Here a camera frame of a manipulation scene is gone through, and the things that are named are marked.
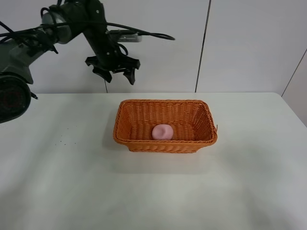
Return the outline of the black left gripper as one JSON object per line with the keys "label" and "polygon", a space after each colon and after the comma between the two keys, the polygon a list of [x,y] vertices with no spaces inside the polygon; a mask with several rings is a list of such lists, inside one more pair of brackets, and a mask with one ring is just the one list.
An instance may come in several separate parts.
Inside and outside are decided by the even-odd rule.
{"label": "black left gripper", "polygon": [[85,61],[88,66],[94,67],[94,74],[110,83],[112,76],[109,71],[123,72],[129,83],[134,85],[135,69],[140,68],[140,61],[122,53],[118,43],[107,34],[104,25],[89,25],[84,36],[95,53],[95,56],[88,57]]}

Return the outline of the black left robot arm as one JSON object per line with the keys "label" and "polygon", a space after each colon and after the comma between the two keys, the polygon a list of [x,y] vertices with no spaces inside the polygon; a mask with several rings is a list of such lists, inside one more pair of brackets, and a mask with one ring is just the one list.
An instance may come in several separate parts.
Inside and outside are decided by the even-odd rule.
{"label": "black left robot arm", "polygon": [[35,95],[30,65],[55,44],[67,44],[83,34],[94,52],[86,59],[93,73],[111,82],[112,73],[123,73],[130,84],[140,62],[107,30],[103,4],[98,0],[67,0],[41,10],[39,27],[21,32],[10,31],[0,41],[0,121],[23,115]]}

